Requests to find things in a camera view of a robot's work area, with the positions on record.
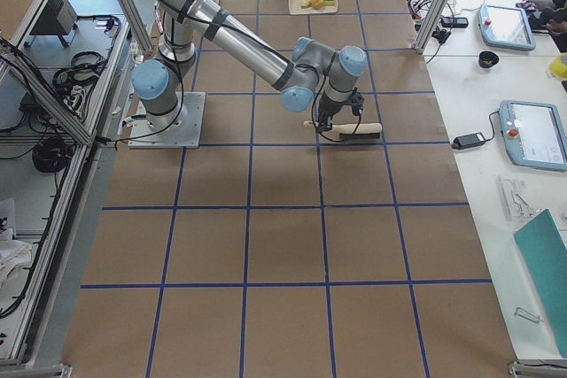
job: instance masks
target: power adapter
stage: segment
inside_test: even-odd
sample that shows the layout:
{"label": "power adapter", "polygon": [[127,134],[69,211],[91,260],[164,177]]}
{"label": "power adapter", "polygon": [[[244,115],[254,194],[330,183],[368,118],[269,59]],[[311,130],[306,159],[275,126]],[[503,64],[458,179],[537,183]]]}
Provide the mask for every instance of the power adapter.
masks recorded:
{"label": "power adapter", "polygon": [[447,31],[444,28],[441,29],[439,28],[439,26],[437,26],[431,36],[437,39],[439,41],[439,44],[443,44],[447,41],[450,35],[451,35],[450,31]]}
{"label": "power adapter", "polygon": [[29,92],[26,92],[21,101],[19,101],[19,110],[21,112],[40,113],[43,109],[35,101],[34,97]]}
{"label": "power adapter", "polygon": [[482,133],[471,133],[469,135],[458,136],[451,143],[454,150],[467,150],[468,148],[476,148],[487,142]]}

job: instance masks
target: metal hook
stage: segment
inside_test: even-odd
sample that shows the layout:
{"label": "metal hook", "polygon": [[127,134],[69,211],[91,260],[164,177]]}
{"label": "metal hook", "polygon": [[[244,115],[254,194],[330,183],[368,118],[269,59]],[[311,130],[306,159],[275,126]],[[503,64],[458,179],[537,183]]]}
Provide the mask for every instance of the metal hook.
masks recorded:
{"label": "metal hook", "polygon": [[536,316],[535,314],[528,312],[527,310],[523,309],[522,307],[517,307],[516,311],[514,312],[515,316],[519,316],[520,318],[524,318],[526,320],[529,320],[530,322],[533,323],[541,323],[544,320],[538,315]]}

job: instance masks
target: blue joint cap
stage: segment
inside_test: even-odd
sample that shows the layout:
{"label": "blue joint cap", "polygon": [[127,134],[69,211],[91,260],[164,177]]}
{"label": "blue joint cap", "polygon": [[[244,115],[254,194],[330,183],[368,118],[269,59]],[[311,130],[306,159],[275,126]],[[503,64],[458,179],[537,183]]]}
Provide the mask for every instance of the blue joint cap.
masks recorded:
{"label": "blue joint cap", "polygon": [[159,97],[169,84],[167,67],[155,59],[145,61],[132,73],[132,86],[144,100],[151,101]]}
{"label": "blue joint cap", "polygon": [[293,50],[293,56],[291,57],[291,60],[293,62],[299,60],[299,58],[301,58],[301,55],[303,55],[303,52],[305,52],[305,49],[307,49],[309,43],[313,41],[314,40],[310,39],[309,37],[300,37],[298,43],[295,45],[295,49]]}
{"label": "blue joint cap", "polygon": [[284,107],[293,112],[302,112],[313,101],[313,90],[301,86],[292,86],[282,92],[281,100]]}
{"label": "blue joint cap", "polygon": [[353,77],[360,77],[368,64],[366,53],[356,46],[345,46],[338,53],[338,59],[345,71]]}

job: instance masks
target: black cup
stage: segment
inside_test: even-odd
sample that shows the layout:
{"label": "black cup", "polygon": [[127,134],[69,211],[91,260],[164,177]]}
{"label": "black cup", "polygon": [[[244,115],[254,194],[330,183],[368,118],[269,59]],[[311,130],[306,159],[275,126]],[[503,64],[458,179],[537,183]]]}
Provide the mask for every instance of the black cup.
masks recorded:
{"label": "black cup", "polygon": [[495,66],[496,64],[498,64],[498,61],[500,61],[498,55],[489,50],[483,50],[478,54],[478,64],[482,68],[490,68],[492,66]]}

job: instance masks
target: white cloth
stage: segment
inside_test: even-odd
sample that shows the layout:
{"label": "white cloth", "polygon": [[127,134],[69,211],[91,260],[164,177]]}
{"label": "white cloth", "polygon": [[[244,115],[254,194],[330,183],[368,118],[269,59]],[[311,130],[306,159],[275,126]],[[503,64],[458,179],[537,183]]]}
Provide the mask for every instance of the white cloth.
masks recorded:
{"label": "white cloth", "polygon": [[32,244],[17,240],[3,240],[13,235],[11,229],[0,234],[0,288],[5,282],[14,279],[23,267],[32,264]]}

